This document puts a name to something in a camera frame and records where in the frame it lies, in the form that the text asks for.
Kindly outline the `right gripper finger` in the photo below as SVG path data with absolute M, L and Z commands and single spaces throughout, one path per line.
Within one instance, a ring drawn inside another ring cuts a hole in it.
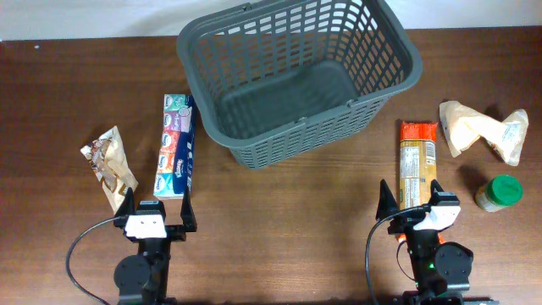
M 437 180 L 432 180 L 430 184 L 431 197 L 429 203 L 438 203 L 441 201 L 441 192 L 444 190 Z
M 379 183 L 379 203 L 375 219 L 382 220 L 400 211 L 399 206 L 385 180 Z

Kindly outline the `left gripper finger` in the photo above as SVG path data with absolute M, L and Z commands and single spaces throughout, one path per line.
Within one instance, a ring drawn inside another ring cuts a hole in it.
M 124 201 L 121 203 L 117 211 L 115 212 L 115 217 L 124 217 L 127 215 L 132 215 L 136 211 L 136 206 L 134 204 L 134 192 L 131 187 L 127 189 L 127 192 L 124 197 Z
M 185 231 L 196 231 L 196 217 L 191 205 L 191 197 L 189 191 L 184 192 L 180 210 L 180 217 Z

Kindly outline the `beige pasta bag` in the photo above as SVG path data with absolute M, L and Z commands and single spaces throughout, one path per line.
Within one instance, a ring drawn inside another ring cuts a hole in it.
M 524 109 L 517 109 L 498 121 L 458 101 L 448 101 L 440 105 L 439 115 L 453 158 L 484 138 L 506 164 L 518 166 L 528 129 L 528 114 Z

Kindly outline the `green lid glass jar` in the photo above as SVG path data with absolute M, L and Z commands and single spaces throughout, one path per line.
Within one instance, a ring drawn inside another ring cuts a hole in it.
M 515 205 L 522 198 L 522 184 L 513 176 L 499 175 L 478 189 L 474 201 L 486 212 L 497 212 Z

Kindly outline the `grey plastic shopping basket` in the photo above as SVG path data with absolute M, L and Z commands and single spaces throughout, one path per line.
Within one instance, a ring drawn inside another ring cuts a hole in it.
M 176 47 L 205 131 L 250 169 L 365 129 L 423 72 L 383 0 L 243 3 L 192 20 Z

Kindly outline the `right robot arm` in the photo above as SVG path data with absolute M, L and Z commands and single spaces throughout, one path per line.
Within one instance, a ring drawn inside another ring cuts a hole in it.
M 370 230 L 365 250 L 365 275 L 369 275 L 370 242 L 374 232 L 385 222 L 392 236 L 403 236 L 410 258 L 416 289 L 405 291 L 394 304 L 496 304 L 489 297 L 468 297 L 473 252 L 452 241 L 442 241 L 440 232 L 451 227 L 461 211 L 455 193 L 444 191 L 437 180 L 432 180 L 428 202 L 399 209 L 385 180 L 379 184 L 379 204 L 376 224 Z

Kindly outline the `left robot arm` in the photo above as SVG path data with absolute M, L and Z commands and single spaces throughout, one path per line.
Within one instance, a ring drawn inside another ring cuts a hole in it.
M 167 296 L 170 249 L 173 242 L 186 240 L 197 231 L 196 217 L 191 206 L 190 191 L 186 189 L 180 209 L 182 223 L 166 225 L 166 212 L 161 201 L 134 204 L 134 192 L 129 189 L 115 212 L 113 225 L 138 245 L 137 254 L 122 259 L 115 268 L 113 279 L 119 288 L 120 304 L 176 304 Z

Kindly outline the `Kleenex tissue multipack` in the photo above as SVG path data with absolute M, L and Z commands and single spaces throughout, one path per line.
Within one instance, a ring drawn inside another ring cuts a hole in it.
M 165 94 L 163 132 L 153 195 L 181 199 L 191 190 L 197 108 L 193 96 Z

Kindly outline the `orange spaghetti pasta packet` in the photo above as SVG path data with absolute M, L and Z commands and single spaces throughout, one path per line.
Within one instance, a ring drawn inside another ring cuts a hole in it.
M 437 123 L 407 123 L 400 127 L 399 207 L 401 210 L 427 203 L 431 181 L 437 179 Z

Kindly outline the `brown snack pouch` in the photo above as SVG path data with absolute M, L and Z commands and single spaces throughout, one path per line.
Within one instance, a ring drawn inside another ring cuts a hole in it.
M 90 164 L 116 214 L 128 189 L 135 191 L 138 186 L 138 181 L 129 168 L 118 127 L 115 125 L 83 146 L 80 152 Z

